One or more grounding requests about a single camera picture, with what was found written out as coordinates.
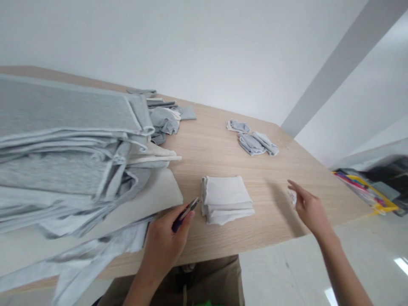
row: left hand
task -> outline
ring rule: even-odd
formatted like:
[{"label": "left hand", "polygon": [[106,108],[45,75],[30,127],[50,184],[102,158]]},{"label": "left hand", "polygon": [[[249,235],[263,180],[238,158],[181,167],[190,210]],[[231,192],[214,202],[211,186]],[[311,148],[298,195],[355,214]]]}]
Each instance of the left hand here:
[{"label": "left hand", "polygon": [[176,233],[172,231],[171,226],[187,205],[188,203],[177,206],[155,220],[147,231],[146,246],[139,272],[149,274],[159,284],[176,264],[186,245],[194,211],[187,214]]}]

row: right hand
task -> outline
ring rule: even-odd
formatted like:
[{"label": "right hand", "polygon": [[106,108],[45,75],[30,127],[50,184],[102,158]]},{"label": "right hand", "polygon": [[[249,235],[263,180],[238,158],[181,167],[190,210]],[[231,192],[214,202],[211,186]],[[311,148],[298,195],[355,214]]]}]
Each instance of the right hand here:
[{"label": "right hand", "polygon": [[290,184],[288,188],[296,192],[296,211],[315,237],[323,238],[334,233],[321,200],[294,181],[288,180],[288,182]]}]

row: white wall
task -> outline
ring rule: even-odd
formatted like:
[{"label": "white wall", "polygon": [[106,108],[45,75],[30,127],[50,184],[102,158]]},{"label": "white wall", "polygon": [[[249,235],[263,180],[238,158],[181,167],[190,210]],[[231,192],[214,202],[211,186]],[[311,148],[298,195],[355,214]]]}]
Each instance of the white wall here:
[{"label": "white wall", "polygon": [[[407,33],[408,12],[295,138],[325,166],[408,115]],[[381,138],[374,138],[370,146],[381,145]]]},{"label": "white wall", "polygon": [[281,124],[367,0],[2,1],[0,65],[36,65]]},{"label": "white wall", "polygon": [[402,117],[388,128],[370,138],[366,143],[359,146],[351,154],[371,150],[375,147],[383,146],[404,138],[408,138],[408,116]]}]

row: hand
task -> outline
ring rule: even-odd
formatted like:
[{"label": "hand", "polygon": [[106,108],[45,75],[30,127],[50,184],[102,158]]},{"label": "hand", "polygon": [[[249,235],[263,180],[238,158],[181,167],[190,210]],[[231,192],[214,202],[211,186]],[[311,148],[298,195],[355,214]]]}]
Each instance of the hand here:
[{"label": "hand", "polygon": [[294,181],[288,180],[288,182],[291,184],[288,186],[289,189],[296,192],[296,211],[315,237],[319,239],[334,233],[321,200]]},{"label": "hand", "polygon": [[171,226],[187,205],[188,203],[177,206],[155,220],[147,231],[144,256],[139,271],[148,274],[149,278],[153,277],[159,284],[173,268],[186,245],[194,211],[187,214],[176,233],[173,233]]}]

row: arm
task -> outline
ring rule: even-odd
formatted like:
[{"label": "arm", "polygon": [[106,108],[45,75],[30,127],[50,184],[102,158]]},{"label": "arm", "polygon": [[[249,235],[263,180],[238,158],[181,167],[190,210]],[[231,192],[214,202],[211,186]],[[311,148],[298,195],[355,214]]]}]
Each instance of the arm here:
[{"label": "arm", "polygon": [[171,226],[187,205],[178,206],[149,226],[143,260],[124,306],[148,306],[160,283],[180,257],[194,212],[188,213],[176,233]]},{"label": "arm", "polygon": [[372,306],[372,302],[365,292],[352,269],[336,233],[324,212],[319,198],[293,181],[288,181],[289,189],[296,192],[296,211],[303,223],[316,237],[323,254],[324,263],[330,282],[341,306]]}]

